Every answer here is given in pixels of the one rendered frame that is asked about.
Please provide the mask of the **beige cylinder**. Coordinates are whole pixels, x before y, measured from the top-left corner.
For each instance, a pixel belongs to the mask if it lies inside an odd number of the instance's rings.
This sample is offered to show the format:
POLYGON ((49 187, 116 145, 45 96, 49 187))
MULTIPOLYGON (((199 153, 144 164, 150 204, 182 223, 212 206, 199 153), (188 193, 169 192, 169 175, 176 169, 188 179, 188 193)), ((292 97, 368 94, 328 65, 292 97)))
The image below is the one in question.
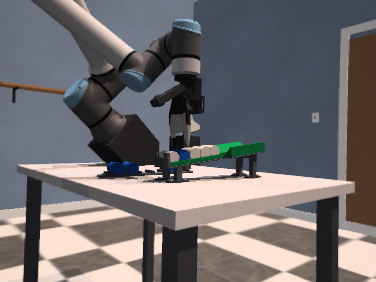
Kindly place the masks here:
POLYGON ((192 148, 197 148, 197 149, 200 150, 200 153, 201 153, 200 157, 210 156, 210 154, 211 154, 211 151, 208 147, 194 146, 192 148))
POLYGON ((159 153, 159 157, 163 157, 163 152, 170 152, 170 161, 176 162, 179 161, 179 154, 175 151, 161 151, 159 153))
POLYGON ((217 145, 202 145, 202 147, 208 147, 211 151, 211 155, 217 155, 220 153, 220 149, 217 145))
POLYGON ((182 148, 182 149, 189 151, 190 159, 199 158, 201 156, 200 150, 197 148, 182 148))

